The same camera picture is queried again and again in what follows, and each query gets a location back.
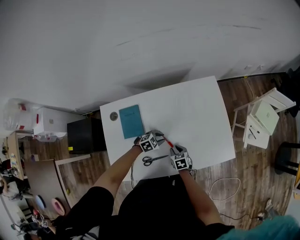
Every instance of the electrical outlet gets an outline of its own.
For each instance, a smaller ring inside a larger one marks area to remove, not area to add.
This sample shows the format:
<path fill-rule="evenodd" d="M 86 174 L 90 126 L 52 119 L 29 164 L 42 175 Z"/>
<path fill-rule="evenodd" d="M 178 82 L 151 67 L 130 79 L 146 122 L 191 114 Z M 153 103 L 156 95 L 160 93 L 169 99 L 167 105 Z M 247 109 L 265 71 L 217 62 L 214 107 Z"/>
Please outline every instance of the electrical outlet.
<path fill-rule="evenodd" d="M 257 70 L 261 71 L 263 69 L 263 67 L 264 67 L 264 64 L 261 64 L 257 67 Z"/>
<path fill-rule="evenodd" d="M 250 69 L 252 67 L 253 67 L 252 65 L 247 65 L 247 66 L 245 66 L 244 70 Z"/>

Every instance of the white table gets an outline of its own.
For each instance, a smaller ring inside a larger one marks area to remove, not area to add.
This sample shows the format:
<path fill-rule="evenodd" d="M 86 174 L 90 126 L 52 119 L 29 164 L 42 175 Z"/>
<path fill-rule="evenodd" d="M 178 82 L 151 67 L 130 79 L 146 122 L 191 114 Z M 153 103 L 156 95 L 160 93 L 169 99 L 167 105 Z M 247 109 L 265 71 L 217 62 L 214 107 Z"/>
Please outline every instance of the white table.
<path fill-rule="evenodd" d="M 120 117 L 110 120 L 111 112 L 138 104 L 145 131 L 157 129 L 173 143 L 187 148 L 193 168 L 201 169 L 235 158 L 230 124 L 220 89 L 214 76 L 182 82 L 148 91 L 100 107 L 105 142 L 113 164 L 133 145 L 124 139 Z M 170 153 L 164 142 L 160 149 L 142 153 L 134 163 L 134 180 L 177 174 L 170 158 L 144 166 L 144 156 Z M 130 180 L 130 172 L 124 181 Z"/>

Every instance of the wooden floor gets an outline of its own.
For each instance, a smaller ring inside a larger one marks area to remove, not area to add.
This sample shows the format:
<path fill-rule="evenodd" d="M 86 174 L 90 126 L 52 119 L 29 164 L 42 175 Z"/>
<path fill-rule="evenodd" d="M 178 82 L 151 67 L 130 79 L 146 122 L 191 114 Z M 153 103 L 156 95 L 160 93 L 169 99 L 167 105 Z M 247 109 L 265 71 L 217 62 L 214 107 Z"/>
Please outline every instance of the wooden floor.
<path fill-rule="evenodd" d="M 264 75 L 249 77 L 248 82 L 253 90 L 254 96 L 260 96 L 272 89 L 274 86 L 270 79 L 275 77 L 280 80 L 279 75 Z M 219 82 L 219 87 L 225 102 L 229 121 L 233 122 L 233 109 L 247 102 L 252 101 L 252 93 L 244 79 L 235 79 Z M 218 165 L 210 167 L 209 185 L 220 178 L 238 177 L 241 180 L 240 188 L 237 194 L 222 202 L 215 201 L 220 213 L 233 218 L 240 218 L 244 214 L 250 214 L 256 217 L 257 213 L 262 211 L 269 198 L 272 198 L 275 209 L 284 214 L 292 193 L 294 177 L 289 174 L 276 175 L 273 169 L 273 161 L 279 145 L 284 142 L 297 142 L 296 122 L 289 114 L 284 112 L 279 114 L 279 123 L 276 131 L 270 138 L 269 146 L 266 150 L 248 146 L 243 148 L 242 142 L 235 141 L 236 158 Z M 237 117 L 237 123 L 246 119 L 246 113 L 240 112 Z M 235 136 L 240 137 L 242 129 L 236 128 Z M 30 154 L 39 154 L 41 160 L 54 158 L 60 160 L 69 158 L 68 143 L 66 139 L 56 143 L 26 143 L 25 158 Z M 296 162 L 296 151 L 292 152 L 292 161 Z M 107 155 L 105 153 L 95 153 L 92 160 L 88 162 L 79 161 L 63 166 L 60 170 L 64 176 L 65 187 L 70 190 L 72 204 L 75 204 L 84 193 L 93 185 L 97 177 L 109 167 Z M 197 171 L 196 180 L 208 193 L 209 169 L 204 168 Z M 239 185 L 238 180 L 218 181 L 211 190 L 211 197 L 215 199 L 225 199 L 234 194 Z M 132 190 L 130 182 L 123 182 L 115 199 L 114 213 Z M 222 216 L 226 224 L 234 225 L 237 228 L 249 229 L 260 224 L 256 219 L 250 220 L 245 216 L 241 220 L 232 220 Z"/>

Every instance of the blue notebook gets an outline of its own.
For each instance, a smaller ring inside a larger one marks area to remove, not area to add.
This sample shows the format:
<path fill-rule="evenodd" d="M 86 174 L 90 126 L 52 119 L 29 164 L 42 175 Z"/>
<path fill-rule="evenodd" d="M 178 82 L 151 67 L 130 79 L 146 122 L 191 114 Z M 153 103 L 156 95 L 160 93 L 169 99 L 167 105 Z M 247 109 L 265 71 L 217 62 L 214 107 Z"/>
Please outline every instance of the blue notebook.
<path fill-rule="evenodd" d="M 145 133 L 139 105 L 120 109 L 119 115 L 125 139 Z"/>

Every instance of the black scissor handle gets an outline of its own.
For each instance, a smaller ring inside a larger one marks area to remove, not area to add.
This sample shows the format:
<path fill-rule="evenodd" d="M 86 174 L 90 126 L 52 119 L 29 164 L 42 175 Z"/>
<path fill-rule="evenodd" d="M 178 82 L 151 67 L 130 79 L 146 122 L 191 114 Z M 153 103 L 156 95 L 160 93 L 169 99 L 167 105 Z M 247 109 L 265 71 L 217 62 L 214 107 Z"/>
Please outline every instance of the black scissor handle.
<path fill-rule="evenodd" d="M 144 166 L 149 166 L 151 165 L 152 161 L 149 161 L 149 162 L 144 162 Z"/>
<path fill-rule="evenodd" d="M 152 158 L 151 157 L 143 157 L 142 158 L 142 161 L 143 162 L 148 162 L 148 161 L 150 161 Z"/>

